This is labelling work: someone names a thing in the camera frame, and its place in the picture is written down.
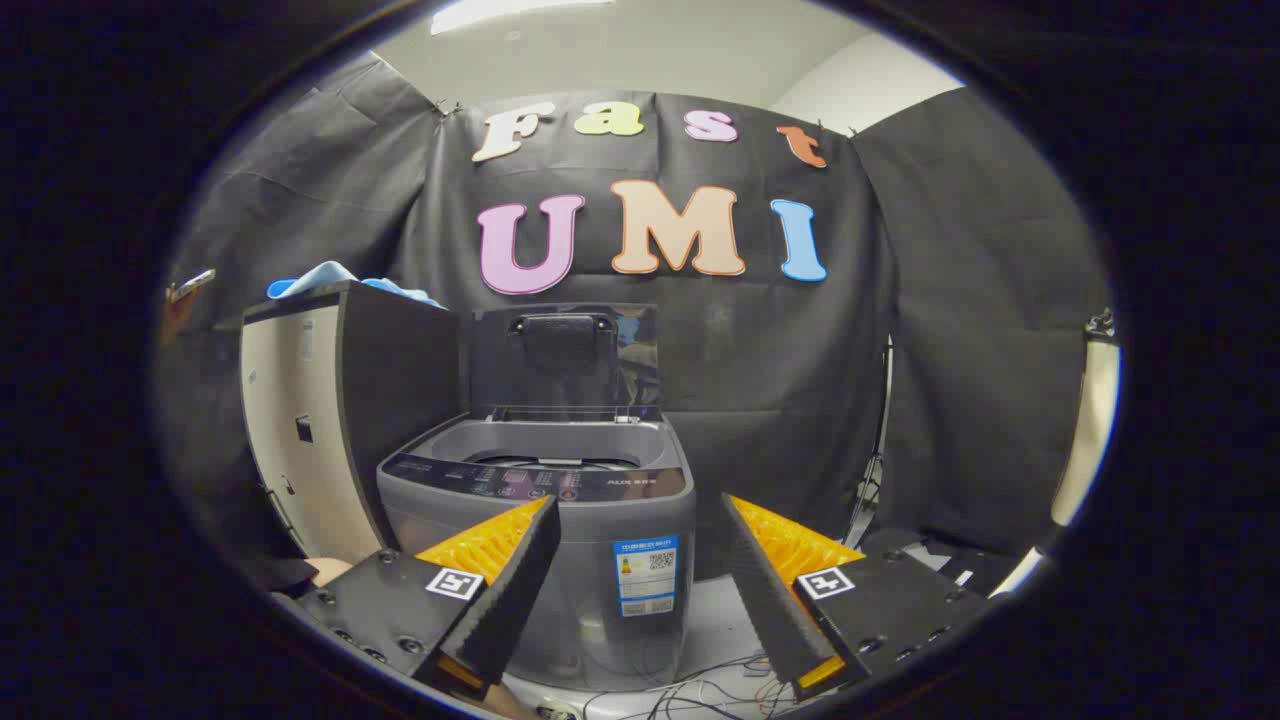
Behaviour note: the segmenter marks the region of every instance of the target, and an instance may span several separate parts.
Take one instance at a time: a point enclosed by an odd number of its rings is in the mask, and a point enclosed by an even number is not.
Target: ceiling light
[[[561,5],[603,5],[613,0],[460,0],[431,15],[431,35],[502,15]]]

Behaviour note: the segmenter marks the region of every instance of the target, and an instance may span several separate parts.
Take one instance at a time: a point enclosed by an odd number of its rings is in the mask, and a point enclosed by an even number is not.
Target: washing machine control panel
[[[538,500],[554,495],[561,502],[617,502],[680,495],[680,468],[655,470],[581,470],[575,468],[498,468],[475,462],[431,460],[401,452],[383,470],[428,487],[499,500]]]

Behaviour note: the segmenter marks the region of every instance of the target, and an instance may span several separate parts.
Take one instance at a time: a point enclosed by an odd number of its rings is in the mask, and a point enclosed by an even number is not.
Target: top-load washing machine
[[[470,413],[378,466],[401,547],[554,493],[561,544],[508,673],[575,689],[671,683],[692,579],[694,482],[660,411],[655,307],[477,311]]]

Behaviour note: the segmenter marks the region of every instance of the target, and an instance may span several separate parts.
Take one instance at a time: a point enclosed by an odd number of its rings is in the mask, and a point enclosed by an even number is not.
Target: beige letter
[[[520,133],[520,137],[534,135],[534,131],[538,129],[538,118],[550,115],[554,111],[554,104],[539,102],[538,105],[489,115],[484,122],[489,127],[489,131],[484,136],[484,145],[471,156],[471,161],[483,163],[520,150],[520,141],[512,136],[515,133]]]
[[[685,211],[676,209],[650,181],[618,181],[609,190],[622,199],[622,252],[613,258],[620,273],[652,273],[658,258],[649,251],[649,236],[662,256],[678,270],[685,266],[689,251],[698,240],[694,269],[708,275],[740,275],[746,263],[737,256],[733,243],[732,190],[703,186],[694,191]]]

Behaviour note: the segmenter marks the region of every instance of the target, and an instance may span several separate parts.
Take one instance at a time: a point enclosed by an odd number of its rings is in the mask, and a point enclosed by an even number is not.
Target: cabinet door
[[[257,469],[308,557],[356,564],[380,543],[338,416],[338,306],[244,325],[241,388]]]

